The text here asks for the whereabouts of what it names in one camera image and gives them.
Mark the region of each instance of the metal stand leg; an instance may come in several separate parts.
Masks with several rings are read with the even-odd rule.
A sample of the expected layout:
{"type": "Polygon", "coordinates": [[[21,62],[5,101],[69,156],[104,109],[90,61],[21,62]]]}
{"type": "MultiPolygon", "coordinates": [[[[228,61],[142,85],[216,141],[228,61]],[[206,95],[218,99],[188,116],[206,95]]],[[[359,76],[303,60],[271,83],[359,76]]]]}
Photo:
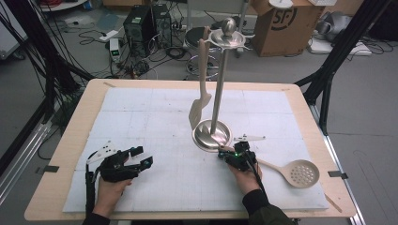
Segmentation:
{"type": "Polygon", "coordinates": [[[311,83],[303,93],[307,103],[310,105],[314,105],[318,96],[323,93],[319,126],[325,135],[328,135],[327,120],[333,77],[352,49],[355,48],[362,34],[389,2],[390,0],[365,0],[322,67],[316,73],[295,82],[298,86],[311,83]]]}

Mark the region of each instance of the cardboard box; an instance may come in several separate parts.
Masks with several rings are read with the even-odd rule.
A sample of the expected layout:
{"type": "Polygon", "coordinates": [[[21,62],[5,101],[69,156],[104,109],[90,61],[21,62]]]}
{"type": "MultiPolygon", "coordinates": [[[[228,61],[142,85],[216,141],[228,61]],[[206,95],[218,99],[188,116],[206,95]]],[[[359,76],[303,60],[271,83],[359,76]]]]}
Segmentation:
{"type": "Polygon", "coordinates": [[[293,0],[293,7],[286,10],[270,8],[266,0],[253,2],[259,16],[252,44],[259,56],[302,53],[325,9],[307,0],[293,0]]]}

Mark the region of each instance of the gray floor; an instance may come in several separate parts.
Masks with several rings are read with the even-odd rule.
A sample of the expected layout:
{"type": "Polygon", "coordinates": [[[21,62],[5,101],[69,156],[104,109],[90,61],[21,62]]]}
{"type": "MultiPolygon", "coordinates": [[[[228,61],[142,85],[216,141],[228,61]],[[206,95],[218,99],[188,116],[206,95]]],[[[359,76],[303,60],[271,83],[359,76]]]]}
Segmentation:
{"type": "MultiPolygon", "coordinates": [[[[103,10],[82,11],[77,8],[59,13],[59,17],[81,15],[98,20],[103,10]]],[[[115,28],[120,27],[120,19],[115,28]]],[[[64,34],[71,53],[90,72],[106,68],[108,53],[103,44],[79,45],[79,33],[64,34]]],[[[240,58],[230,55],[227,82],[293,83],[315,72],[326,55],[305,52],[296,57],[258,57],[254,51],[240,58]]],[[[183,62],[169,61],[148,73],[148,79],[183,80],[183,62]]],[[[367,224],[394,225],[398,221],[398,51],[355,56],[346,60],[335,76],[329,107],[329,136],[349,176],[349,184],[367,224]]],[[[27,119],[42,101],[38,79],[28,60],[0,62],[0,149],[4,154],[27,119]]],[[[56,133],[42,149],[50,157],[60,135],[56,133]]],[[[0,224],[80,224],[71,222],[28,222],[23,213],[41,175],[38,167],[48,161],[34,156],[6,200],[0,205],[0,224]]],[[[299,224],[348,224],[346,219],[303,219],[299,224]]]]}

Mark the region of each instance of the white board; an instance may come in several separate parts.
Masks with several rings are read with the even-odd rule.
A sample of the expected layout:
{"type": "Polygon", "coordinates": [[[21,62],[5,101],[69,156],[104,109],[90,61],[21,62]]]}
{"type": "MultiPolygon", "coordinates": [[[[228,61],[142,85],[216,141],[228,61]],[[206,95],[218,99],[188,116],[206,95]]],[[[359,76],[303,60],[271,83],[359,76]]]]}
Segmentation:
{"type": "MultiPolygon", "coordinates": [[[[200,150],[191,137],[188,113],[197,90],[110,88],[76,167],[64,212],[83,212],[85,162],[109,140],[117,149],[142,145],[144,153],[128,164],[153,156],[152,167],[134,178],[116,211],[244,210],[234,176],[217,154],[200,150]]],[[[203,110],[210,119],[213,100],[203,110]]],[[[311,160],[284,92],[224,90],[219,120],[233,136],[266,136],[250,142],[259,158],[283,166],[311,160]]],[[[100,161],[90,165],[94,171],[100,161]]],[[[299,189],[263,167],[269,201],[282,209],[326,209],[320,184],[299,189]]]]}

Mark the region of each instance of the metal frame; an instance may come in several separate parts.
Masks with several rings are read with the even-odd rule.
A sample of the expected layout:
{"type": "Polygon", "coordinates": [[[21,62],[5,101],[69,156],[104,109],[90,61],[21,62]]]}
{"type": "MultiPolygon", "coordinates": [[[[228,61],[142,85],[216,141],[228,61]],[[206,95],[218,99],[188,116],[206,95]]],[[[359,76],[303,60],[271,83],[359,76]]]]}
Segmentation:
{"type": "MultiPolygon", "coordinates": [[[[309,108],[310,108],[311,113],[313,114],[315,122],[318,124],[319,131],[322,133],[322,128],[319,126],[319,118],[320,118],[319,110],[314,105],[309,105],[309,108]]],[[[343,166],[340,163],[339,158],[337,157],[336,151],[334,150],[334,147],[333,147],[333,144],[331,143],[329,135],[323,134],[322,137],[323,137],[326,147],[329,150],[330,156],[333,159],[334,163],[336,164],[337,168],[339,169],[339,171],[341,173],[344,173],[343,166]]],[[[354,203],[355,209],[357,210],[357,214],[349,219],[351,221],[351,224],[366,225],[365,220],[363,219],[362,213],[360,211],[360,207],[357,204],[357,201],[355,200],[354,193],[351,189],[351,186],[349,186],[347,179],[344,179],[344,184],[348,190],[348,194],[350,195],[352,202],[354,203]]]]}
{"type": "Polygon", "coordinates": [[[384,11],[390,1],[364,0],[321,68],[310,76],[295,82],[298,86],[311,83],[303,93],[307,103],[310,105],[315,105],[316,99],[322,93],[319,126],[324,135],[328,135],[327,121],[333,77],[352,49],[356,47],[364,32],[369,28],[375,18],[384,11]]]}
{"type": "MultiPolygon", "coordinates": [[[[35,112],[33,118],[42,118],[42,116],[44,115],[44,108],[42,107],[42,105],[44,104],[45,101],[43,101],[43,103],[38,108],[38,111],[41,111],[41,113],[35,112]]],[[[56,103],[54,109],[59,109],[58,103],[56,103]]],[[[4,176],[4,178],[2,178],[2,181],[0,183],[0,205],[4,202],[12,188],[15,186],[18,179],[23,174],[23,171],[26,169],[32,157],[36,154],[44,139],[47,137],[48,133],[51,130],[51,126],[53,124],[51,118],[46,123],[39,123],[37,119],[31,123],[28,123],[30,124],[31,128],[23,128],[23,132],[26,132],[27,130],[33,130],[32,133],[30,135],[26,133],[25,135],[27,136],[24,138],[17,138],[14,142],[17,142],[16,144],[18,144],[18,146],[9,148],[11,149],[11,153],[15,155],[18,152],[21,152],[20,148],[23,148],[23,150],[16,160],[12,161],[15,156],[13,156],[12,158],[8,158],[9,163],[7,164],[7,166],[12,165],[12,167],[10,167],[8,173],[4,176]]]]}
{"type": "MultiPolygon", "coordinates": [[[[4,164],[1,163],[0,176],[6,170],[11,160],[13,160],[13,158],[17,155],[22,144],[26,141],[29,133],[38,123],[41,116],[44,114],[42,122],[43,124],[46,124],[47,121],[53,116],[54,100],[56,94],[55,88],[62,89],[60,92],[63,93],[76,92],[80,86],[77,82],[74,81],[72,75],[70,74],[71,72],[75,73],[83,79],[86,79],[87,81],[95,78],[94,76],[88,74],[82,69],[75,67],[73,64],[68,62],[60,55],[50,37],[46,33],[37,12],[34,10],[34,7],[30,5],[30,2],[13,0],[5,0],[4,2],[6,3],[8,9],[12,12],[15,19],[20,24],[21,28],[28,36],[29,40],[32,42],[32,44],[38,51],[39,56],[44,62],[44,66],[42,67],[38,64],[38,62],[29,51],[25,51],[27,53],[27,56],[31,60],[32,65],[38,71],[38,73],[42,76],[45,75],[46,83],[45,99],[40,104],[36,112],[32,115],[28,123],[23,127],[23,130],[9,147],[9,149],[5,153],[5,156],[2,156],[0,158],[0,162],[6,162],[4,164]]],[[[8,25],[8,21],[0,18],[0,22],[23,47],[24,40],[21,39],[19,35],[12,30],[12,28],[8,25]]]]}

